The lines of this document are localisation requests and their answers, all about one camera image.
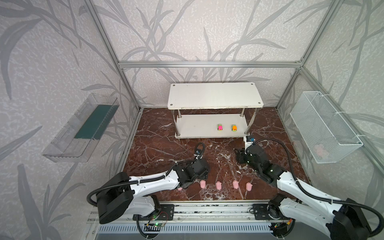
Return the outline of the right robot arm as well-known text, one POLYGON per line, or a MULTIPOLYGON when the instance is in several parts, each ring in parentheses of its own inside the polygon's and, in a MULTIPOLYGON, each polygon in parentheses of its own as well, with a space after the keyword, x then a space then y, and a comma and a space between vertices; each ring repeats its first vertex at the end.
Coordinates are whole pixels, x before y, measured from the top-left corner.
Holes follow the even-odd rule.
POLYGON ((384 217, 375 209, 352 199, 345 201, 329 196, 299 180, 292 171, 272 163, 263 148, 249 145, 235 150, 239 164, 252 168, 258 177, 294 197, 293 201, 279 194, 270 200, 273 218, 285 216, 298 220, 332 240, 367 240, 384 229, 384 217))

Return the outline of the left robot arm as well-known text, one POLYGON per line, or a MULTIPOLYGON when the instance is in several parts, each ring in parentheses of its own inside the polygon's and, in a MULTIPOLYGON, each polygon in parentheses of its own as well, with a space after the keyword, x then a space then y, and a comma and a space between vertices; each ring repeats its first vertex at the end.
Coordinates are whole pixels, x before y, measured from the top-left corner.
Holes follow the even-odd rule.
POLYGON ((87 202, 98 208, 99 223, 108 224, 125 213, 149 218, 161 211, 154 193, 187 189, 197 180, 206 180, 210 171, 204 159, 179 161, 168 171, 135 177, 121 172, 87 195, 87 202))

